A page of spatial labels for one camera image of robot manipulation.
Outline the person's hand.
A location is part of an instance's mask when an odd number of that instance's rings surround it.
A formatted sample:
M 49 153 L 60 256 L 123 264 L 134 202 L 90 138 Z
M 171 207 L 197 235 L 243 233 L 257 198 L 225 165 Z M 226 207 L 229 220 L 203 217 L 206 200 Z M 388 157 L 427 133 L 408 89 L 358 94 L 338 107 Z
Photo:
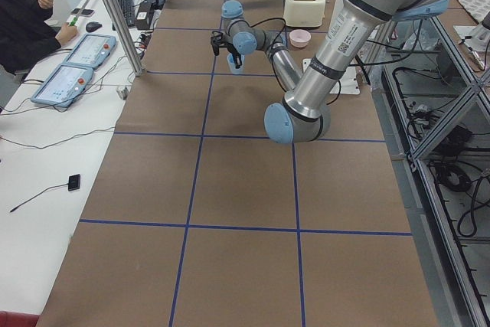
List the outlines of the person's hand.
M 61 26 L 60 30 L 55 35 L 57 42 L 60 46 L 64 46 L 69 43 L 78 35 L 78 28 L 76 25 L 70 25 L 65 23 Z

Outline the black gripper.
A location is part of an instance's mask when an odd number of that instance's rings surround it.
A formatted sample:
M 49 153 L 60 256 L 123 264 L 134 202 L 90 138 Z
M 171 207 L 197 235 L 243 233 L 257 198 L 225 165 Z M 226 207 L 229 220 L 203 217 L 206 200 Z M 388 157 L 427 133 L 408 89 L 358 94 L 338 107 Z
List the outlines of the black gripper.
M 243 66 L 242 55 L 237 53 L 237 49 L 230 37 L 221 31 L 212 31 L 210 37 L 211 48 L 215 56 L 220 54 L 221 48 L 226 48 L 232 54 L 232 61 L 235 68 Z

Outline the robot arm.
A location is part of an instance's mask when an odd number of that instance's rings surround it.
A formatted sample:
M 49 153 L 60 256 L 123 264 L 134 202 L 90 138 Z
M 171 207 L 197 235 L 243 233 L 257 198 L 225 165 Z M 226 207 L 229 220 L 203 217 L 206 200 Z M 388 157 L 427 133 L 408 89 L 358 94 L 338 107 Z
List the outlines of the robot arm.
M 264 52 L 286 88 L 283 100 L 266 109 L 267 135 L 281 144 L 310 142 L 327 132 L 327 96 L 378 25 L 431 18 L 448 6 L 449 0 L 343 0 L 321 47 L 307 68 L 300 70 L 279 34 L 251 27 L 243 17 L 241 3 L 228 0 L 221 9 L 224 31 L 213 33 L 211 46 L 215 54 L 222 47 L 228 49 L 236 67 L 241 67 L 244 55 Z

